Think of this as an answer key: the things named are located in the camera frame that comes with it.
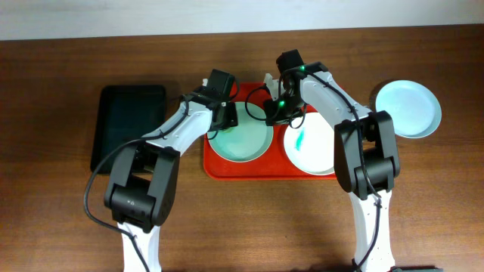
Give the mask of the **mint green plate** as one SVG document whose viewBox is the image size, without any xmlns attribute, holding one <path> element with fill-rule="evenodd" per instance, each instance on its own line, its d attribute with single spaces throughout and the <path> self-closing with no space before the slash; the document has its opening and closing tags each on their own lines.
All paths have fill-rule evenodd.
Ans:
<svg viewBox="0 0 484 272">
<path fill-rule="evenodd" d="M 207 134 L 214 152 L 231 162 L 249 162 L 263 155 L 271 145 L 274 129 L 265 121 L 259 121 L 247 114 L 245 103 L 236 102 L 238 125 L 229 133 L 214 131 Z"/>
</svg>

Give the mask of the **white cream plate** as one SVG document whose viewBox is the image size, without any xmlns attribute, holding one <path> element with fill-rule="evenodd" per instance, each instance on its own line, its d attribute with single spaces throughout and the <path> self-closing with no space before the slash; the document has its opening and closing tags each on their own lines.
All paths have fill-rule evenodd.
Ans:
<svg viewBox="0 0 484 272">
<path fill-rule="evenodd" d="M 287 127 L 283 145 L 300 171 L 317 176 L 334 173 L 334 130 L 320 113 L 307 113 L 297 129 Z"/>
</svg>

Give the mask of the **light blue plate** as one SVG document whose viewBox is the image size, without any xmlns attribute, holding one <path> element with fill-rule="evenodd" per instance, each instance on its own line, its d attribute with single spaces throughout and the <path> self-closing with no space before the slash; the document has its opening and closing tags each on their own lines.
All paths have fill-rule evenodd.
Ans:
<svg viewBox="0 0 484 272">
<path fill-rule="evenodd" d="M 435 94 L 410 80 L 386 83 L 377 92 L 374 107 L 391 115 L 395 134 L 403 138 L 425 138 L 442 121 L 442 108 Z"/>
</svg>

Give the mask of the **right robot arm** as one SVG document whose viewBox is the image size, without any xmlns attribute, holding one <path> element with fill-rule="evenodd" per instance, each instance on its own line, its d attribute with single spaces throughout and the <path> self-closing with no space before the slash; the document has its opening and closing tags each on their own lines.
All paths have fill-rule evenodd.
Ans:
<svg viewBox="0 0 484 272">
<path fill-rule="evenodd" d="M 280 77 L 267 89 L 275 96 L 269 125 L 289 124 L 278 117 L 293 100 L 309 105 L 334 130 L 334 171 L 349 195 L 355 219 L 355 271 L 390 271 L 396 261 L 389 238 L 389 202 L 399 175 L 399 155 L 391 116 L 352 99 L 322 63 L 279 62 Z"/>
</svg>

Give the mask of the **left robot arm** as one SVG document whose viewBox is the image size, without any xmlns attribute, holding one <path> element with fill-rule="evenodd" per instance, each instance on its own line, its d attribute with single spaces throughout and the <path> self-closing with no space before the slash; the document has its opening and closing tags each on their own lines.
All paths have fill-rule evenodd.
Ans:
<svg viewBox="0 0 484 272">
<path fill-rule="evenodd" d="M 159 128 L 116 149 L 104 204 L 123 239 L 125 271 L 160 271 L 160 228 L 174 200 L 180 158 L 199 137 L 231 127 L 231 90 L 201 86 Z"/>
</svg>

